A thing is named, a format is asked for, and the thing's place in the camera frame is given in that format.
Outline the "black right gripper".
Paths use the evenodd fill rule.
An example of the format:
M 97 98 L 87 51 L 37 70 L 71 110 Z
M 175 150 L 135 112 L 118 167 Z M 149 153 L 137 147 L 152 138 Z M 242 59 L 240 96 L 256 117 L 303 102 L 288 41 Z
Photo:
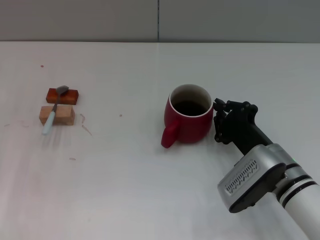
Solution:
M 257 145 L 268 146 L 273 143 L 255 123 L 255 117 L 258 112 L 256 105 L 248 101 L 224 102 L 216 98 L 213 108 L 216 111 L 213 121 L 215 128 L 214 139 L 217 143 L 228 144 L 232 142 L 243 155 L 246 155 Z

